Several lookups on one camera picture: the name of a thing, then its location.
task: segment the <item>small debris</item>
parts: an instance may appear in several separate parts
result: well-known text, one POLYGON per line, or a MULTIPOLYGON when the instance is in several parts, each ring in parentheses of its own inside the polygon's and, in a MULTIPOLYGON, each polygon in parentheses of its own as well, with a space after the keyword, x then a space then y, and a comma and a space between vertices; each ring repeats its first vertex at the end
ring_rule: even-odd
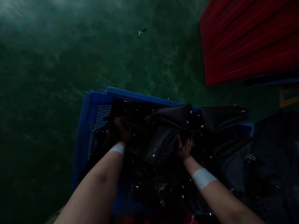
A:
POLYGON ((138 37, 141 38, 141 36, 147 31, 146 28, 143 28, 141 31, 138 30, 138 37))

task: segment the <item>wristband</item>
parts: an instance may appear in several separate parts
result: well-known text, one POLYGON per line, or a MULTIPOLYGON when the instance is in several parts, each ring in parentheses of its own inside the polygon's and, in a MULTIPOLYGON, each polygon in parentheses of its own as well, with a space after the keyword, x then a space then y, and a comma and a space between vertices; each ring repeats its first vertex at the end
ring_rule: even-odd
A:
POLYGON ((112 151, 119 152, 122 156, 125 154, 125 148, 121 144, 114 145, 108 152, 112 151))
POLYGON ((203 190, 209 183, 217 180, 209 171, 205 168, 200 168, 192 175, 198 186, 203 190))

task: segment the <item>concrete floor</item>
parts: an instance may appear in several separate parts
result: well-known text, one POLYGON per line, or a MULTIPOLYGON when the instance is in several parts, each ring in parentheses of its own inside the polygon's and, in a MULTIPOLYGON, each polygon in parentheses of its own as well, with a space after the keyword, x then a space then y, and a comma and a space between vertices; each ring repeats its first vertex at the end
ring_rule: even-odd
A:
POLYGON ((198 21, 208 3, 0 2, 2 223, 45 222, 70 197, 84 91, 114 86, 196 106, 241 104, 254 122, 277 112, 276 87, 205 85, 198 21))

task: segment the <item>metal buckle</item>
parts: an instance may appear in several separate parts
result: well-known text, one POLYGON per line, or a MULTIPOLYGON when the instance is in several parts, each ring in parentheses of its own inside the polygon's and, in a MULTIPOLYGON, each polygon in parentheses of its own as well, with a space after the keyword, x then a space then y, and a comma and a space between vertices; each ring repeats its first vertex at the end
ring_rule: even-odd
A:
POLYGON ((254 155, 248 154, 248 155, 246 156, 246 158, 255 161, 255 156, 254 156, 254 155))
POLYGON ((160 204, 165 207, 165 202, 163 200, 160 201, 160 204))
POLYGON ((148 123, 150 123, 151 125, 153 125, 156 121, 151 117, 151 116, 149 116, 149 115, 147 115, 146 117, 145 117, 145 120, 148 122, 148 123))

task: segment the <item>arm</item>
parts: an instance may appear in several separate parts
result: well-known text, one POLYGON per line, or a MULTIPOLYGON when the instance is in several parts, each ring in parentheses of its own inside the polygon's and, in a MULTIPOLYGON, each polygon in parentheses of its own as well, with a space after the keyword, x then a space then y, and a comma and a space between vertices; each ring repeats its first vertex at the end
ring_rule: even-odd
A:
POLYGON ((203 189, 200 188, 193 174, 203 167, 190 156, 193 140, 182 143, 178 137, 177 154, 183 159, 184 165, 192 176, 197 189, 200 191, 216 217, 222 224, 227 223, 264 223, 255 213, 239 201, 220 181, 214 180, 208 183, 203 189))
MULTIPOLYGON (((116 125, 121 125, 119 119, 116 119, 116 125)), ((117 144, 126 147, 125 142, 117 144)), ((122 164, 122 153, 117 151, 106 153, 81 181, 55 224, 108 223, 117 193, 117 182, 122 164)))

